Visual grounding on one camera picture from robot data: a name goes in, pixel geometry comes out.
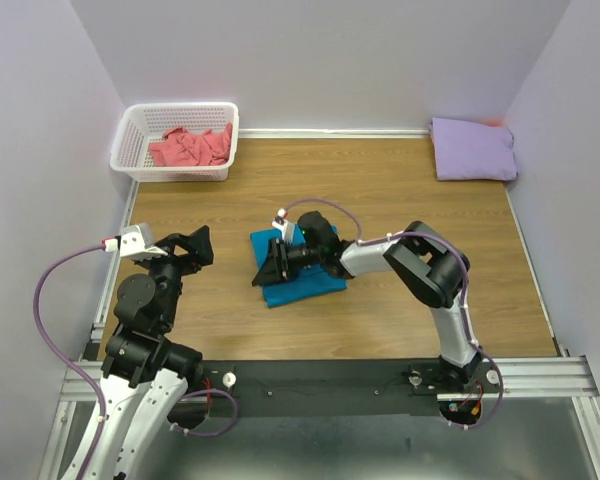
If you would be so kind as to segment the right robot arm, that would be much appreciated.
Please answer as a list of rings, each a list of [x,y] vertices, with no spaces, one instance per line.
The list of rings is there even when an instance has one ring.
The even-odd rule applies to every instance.
[[[279,232],[266,243],[255,287],[289,286],[314,266],[339,280],[394,272],[410,293],[430,309],[440,344],[434,381],[460,392],[476,380],[483,360],[468,312],[468,258],[421,221],[383,238],[340,238],[318,211],[296,223],[281,210],[272,225]]]

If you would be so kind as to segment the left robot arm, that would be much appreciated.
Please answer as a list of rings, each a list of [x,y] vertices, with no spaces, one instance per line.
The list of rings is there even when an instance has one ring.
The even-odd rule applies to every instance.
[[[104,246],[144,271],[118,287],[118,325],[105,347],[102,395],[64,473],[67,479],[133,478],[171,408],[202,380],[201,353],[167,335],[183,277],[213,262],[209,227],[154,240],[148,224],[141,223],[124,228]]]

